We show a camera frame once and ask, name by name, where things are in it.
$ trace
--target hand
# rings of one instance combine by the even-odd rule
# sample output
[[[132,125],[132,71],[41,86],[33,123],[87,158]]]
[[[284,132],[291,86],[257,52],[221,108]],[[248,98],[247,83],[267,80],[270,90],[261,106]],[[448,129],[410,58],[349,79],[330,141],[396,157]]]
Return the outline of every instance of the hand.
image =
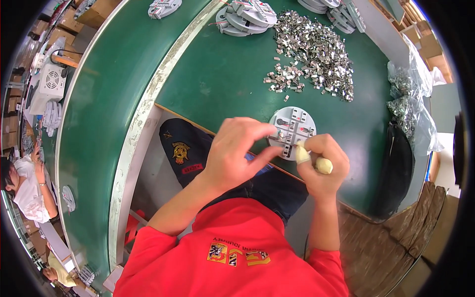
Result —
[[[244,156],[256,140],[276,129],[274,125],[248,117],[225,119],[211,144],[206,167],[200,173],[203,180],[211,183],[217,192],[224,193],[252,178],[278,156],[282,148],[267,147],[251,161]]]
[[[297,171],[305,181],[309,194],[317,203],[334,203],[336,192],[350,170],[350,160],[329,134],[310,137],[305,141],[305,149],[313,152],[312,160],[297,165]],[[315,154],[322,155],[333,163],[332,173],[321,174],[315,170],[312,166],[318,156]]]
[[[35,175],[38,183],[46,183],[45,181],[45,165],[41,160],[35,163]]]
[[[39,141],[36,141],[35,150],[31,153],[31,160],[34,163],[37,163],[39,160],[39,148],[40,148]]]

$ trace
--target black hair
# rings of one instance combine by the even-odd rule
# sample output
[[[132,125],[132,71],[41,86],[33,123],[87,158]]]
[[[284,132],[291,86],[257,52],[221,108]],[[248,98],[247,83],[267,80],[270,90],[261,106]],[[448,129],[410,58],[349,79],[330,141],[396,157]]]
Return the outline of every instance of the black hair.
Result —
[[[39,273],[40,273],[40,275],[41,275],[41,278],[42,278],[45,282],[50,283],[51,281],[50,281],[49,278],[47,278],[46,275],[43,273],[43,270],[45,270],[45,268],[42,268],[42,269],[39,271]]]
[[[15,197],[15,191],[7,191],[7,185],[13,185],[13,182],[10,178],[10,169],[13,166],[13,163],[7,157],[2,157],[0,160],[0,190],[5,191],[10,199]]]

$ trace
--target dark jeans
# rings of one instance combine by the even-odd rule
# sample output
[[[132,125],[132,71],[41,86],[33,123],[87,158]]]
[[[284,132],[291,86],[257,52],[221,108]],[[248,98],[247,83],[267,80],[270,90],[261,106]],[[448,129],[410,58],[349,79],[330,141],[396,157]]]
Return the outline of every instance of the dark jeans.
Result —
[[[175,118],[165,121],[160,127],[160,140],[178,181],[183,188],[186,187],[206,167],[213,137]],[[279,215],[287,226],[289,218],[297,212],[307,196],[304,183],[272,168],[227,191],[203,209],[225,199],[252,198]]]

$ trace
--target yellow shirt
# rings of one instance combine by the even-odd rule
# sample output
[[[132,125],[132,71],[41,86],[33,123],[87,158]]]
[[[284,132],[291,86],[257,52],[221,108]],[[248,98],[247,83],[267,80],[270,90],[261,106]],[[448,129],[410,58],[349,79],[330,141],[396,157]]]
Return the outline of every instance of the yellow shirt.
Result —
[[[56,273],[58,274],[58,282],[63,286],[74,287],[76,285],[73,278],[69,276],[66,269],[64,269],[63,265],[61,265],[61,262],[59,262],[52,251],[49,252],[48,265],[56,270]]]

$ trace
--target red t-shirt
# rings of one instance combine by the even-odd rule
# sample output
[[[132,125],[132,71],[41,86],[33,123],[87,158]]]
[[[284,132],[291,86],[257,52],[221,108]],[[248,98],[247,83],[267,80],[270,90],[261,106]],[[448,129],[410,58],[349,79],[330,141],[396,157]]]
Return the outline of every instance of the red t-shirt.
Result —
[[[248,198],[209,206],[176,244],[140,229],[114,297],[348,296],[340,252],[313,249],[308,263],[284,238],[284,224]]]

